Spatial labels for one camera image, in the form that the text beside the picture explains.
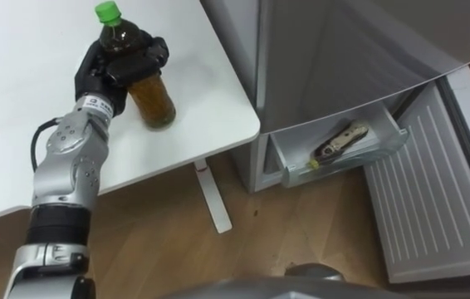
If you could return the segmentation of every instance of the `label on robot arm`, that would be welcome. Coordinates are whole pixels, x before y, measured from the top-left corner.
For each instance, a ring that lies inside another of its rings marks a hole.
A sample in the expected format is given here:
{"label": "label on robot arm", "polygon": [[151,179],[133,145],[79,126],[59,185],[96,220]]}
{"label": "label on robot arm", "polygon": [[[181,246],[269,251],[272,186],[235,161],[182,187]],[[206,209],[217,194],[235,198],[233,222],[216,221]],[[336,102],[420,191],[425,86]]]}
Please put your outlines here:
{"label": "label on robot arm", "polygon": [[108,119],[113,118],[113,107],[96,96],[87,96],[82,107],[102,112]]}

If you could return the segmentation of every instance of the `refrigerator door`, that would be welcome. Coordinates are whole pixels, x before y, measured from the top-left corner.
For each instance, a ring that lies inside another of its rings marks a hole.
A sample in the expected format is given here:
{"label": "refrigerator door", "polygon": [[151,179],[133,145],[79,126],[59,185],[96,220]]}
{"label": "refrigerator door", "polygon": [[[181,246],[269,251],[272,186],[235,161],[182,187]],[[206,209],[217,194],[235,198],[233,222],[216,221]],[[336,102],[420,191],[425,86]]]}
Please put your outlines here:
{"label": "refrigerator door", "polygon": [[365,166],[390,282],[470,275],[470,70],[429,83],[409,139]]}
{"label": "refrigerator door", "polygon": [[470,62],[468,0],[262,0],[262,132],[391,96]]}

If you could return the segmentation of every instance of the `metal arm segment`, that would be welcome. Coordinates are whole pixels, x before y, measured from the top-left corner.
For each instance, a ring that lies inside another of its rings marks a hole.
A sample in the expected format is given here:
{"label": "metal arm segment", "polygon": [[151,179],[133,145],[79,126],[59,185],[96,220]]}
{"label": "metal arm segment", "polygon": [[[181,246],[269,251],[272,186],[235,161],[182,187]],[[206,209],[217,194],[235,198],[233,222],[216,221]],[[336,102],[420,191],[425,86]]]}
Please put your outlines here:
{"label": "metal arm segment", "polygon": [[104,96],[82,96],[47,142],[34,174],[34,198],[25,245],[15,256],[5,299],[94,298],[86,279],[87,237],[100,168],[108,156],[113,108]]}

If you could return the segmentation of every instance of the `plastic bottle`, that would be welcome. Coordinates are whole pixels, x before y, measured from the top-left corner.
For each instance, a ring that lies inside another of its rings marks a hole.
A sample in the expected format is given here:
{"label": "plastic bottle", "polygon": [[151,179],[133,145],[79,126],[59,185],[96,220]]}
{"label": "plastic bottle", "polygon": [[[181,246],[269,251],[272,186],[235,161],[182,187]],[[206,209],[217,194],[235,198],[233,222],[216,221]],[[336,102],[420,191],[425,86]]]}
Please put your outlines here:
{"label": "plastic bottle", "polygon": [[[147,41],[141,30],[134,23],[120,17],[115,2],[103,2],[96,6],[95,12],[100,22],[104,24],[99,41],[110,58],[147,47]],[[171,124],[176,117],[176,109],[160,73],[134,83],[128,87],[128,92],[138,106],[144,121],[151,128],[163,128]]]}

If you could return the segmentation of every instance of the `wooden floor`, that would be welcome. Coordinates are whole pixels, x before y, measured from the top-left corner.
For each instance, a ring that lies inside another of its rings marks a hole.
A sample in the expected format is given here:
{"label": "wooden floor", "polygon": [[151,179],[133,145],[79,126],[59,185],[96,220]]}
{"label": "wooden floor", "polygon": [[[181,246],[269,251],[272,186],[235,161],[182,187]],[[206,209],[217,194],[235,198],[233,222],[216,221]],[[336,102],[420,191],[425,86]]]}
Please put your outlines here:
{"label": "wooden floor", "polygon": [[[280,276],[305,262],[335,267],[350,282],[384,285],[360,169],[247,194],[227,154],[208,161],[233,230],[216,233],[190,165],[102,196],[90,238],[98,298],[152,298],[228,277]],[[27,216],[0,218],[0,296]]]}

